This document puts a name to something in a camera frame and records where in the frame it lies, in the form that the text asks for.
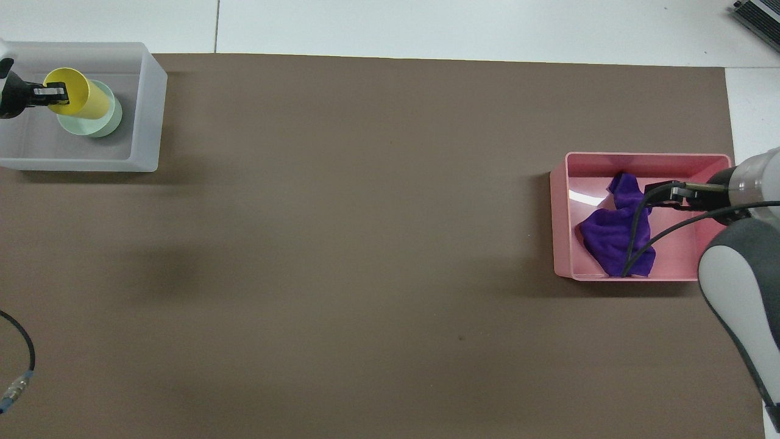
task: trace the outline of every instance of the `yellow cup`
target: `yellow cup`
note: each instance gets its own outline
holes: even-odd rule
[[[69,67],[52,70],[44,79],[50,82],[64,82],[68,91],[68,104],[51,104],[49,109],[64,116],[100,119],[108,112],[111,102],[108,96],[80,71]]]

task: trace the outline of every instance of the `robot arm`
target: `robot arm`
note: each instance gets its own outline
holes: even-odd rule
[[[22,80],[11,71],[13,57],[10,47],[0,40],[0,119],[17,117],[28,107],[69,102],[65,83],[43,85]]]
[[[780,199],[780,148],[728,170],[733,205]],[[736,344],[780,432],[780,208],[745,212],[699,261],[707,304]]]

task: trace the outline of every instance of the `white surface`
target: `white surface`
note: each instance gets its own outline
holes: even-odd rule
[[[4,0],[7,41],[131,41],[151,52],[213,52],[217,0]]]
[[[222,0],[218,52],[780,66],[731,0]]]
[[[780,69],[726,69],[734,159],[780,146]]]

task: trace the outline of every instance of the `mint green cup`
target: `mint green cup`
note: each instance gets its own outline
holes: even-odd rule
[[[119,126],[119,123],[122,122],[122,105],[114,96],[114,92],[111,91],[111,88],[108,88],[108,85],[103,84],[99,80],[92,80],[92,82],[108,96],[109,106],[105,116],[100,119],[83,119],[81,117],[58,114],[57,120],[59,121],[60,126],[65,128],[66,131],[77,136],[108,136],[113,133],[114,130],[116,130],[116,127]]]

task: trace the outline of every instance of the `black cable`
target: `black cable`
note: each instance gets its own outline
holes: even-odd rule
[[[30,335],[24,330],[21,323],[17,322],[16,319],[2,309],[0,309],[0,317],[11,322],[11,324],[22,334],[22,337],[24,337],[24,342],[27,343],[27,350],[30,351],[30,366],[28,369],[35,370],[35,347],[33,346],[33,340],[30,338]]]
[[[738,205],[730,205],[729,207],[723,207],[720,209],[711,210],[710,212],[703,213],[698,216],[694,216],[692,218],[686,219],[685,221],[681,221],[674,226],[669,227],[668,229],[662,231],[661,233],[655,235],[653,239],[650,239],[647,244],[645,244],[642,248],[640,248],[636,254],[628,261],[626,262],[626,268],[623,269],[623,272],[626,273],[628,270],[631,269],[631,267],[636,263],[636,261],[639,259],[639,257],[645,253],[651,245],[658,242],[659,239],[663,238],[664,236],[670,234],[671,232],[678,230],[684,226],[687,226],[688,224],[695,223],[699,220],[705,220],[706,218],[712,218],[713,216],[720,216],[724,213],[731,213],[736,212],[738,210],[743,209],[755,209],[758,207],[772,207],[772,206],[780,206],[780,201],[773,201],[773,202],[754,202],[754,203],[745,203],[745,204],[738,204]]]
[[[667,191],[668,189],[671,189],[673,187],[681,187],[684,184],[680,182],[675,183],[667,183],[662,184],[661,186],[654,187],[647,191],[645,193],[644,197],[642,197],[642,202],[636,207],[636,210],[634,211],[634,216],[631,221],[631,233],[629,235],[629,250],[626,253],[626,263],[623,264],[623,271],[620,273],[620,277],[626,277],[626,274],[628,274],[629,270],[631,269],[631,266],[629,265],[629,261],[631,260],[631,254],[633,253],[633,243],[636,240],[636,228],[639,226],[639,217],[641,216],[642,210],[645,209],[645,205],[647,204],[647,201],[650,200],[654,195],[659,194],[663,191]]]

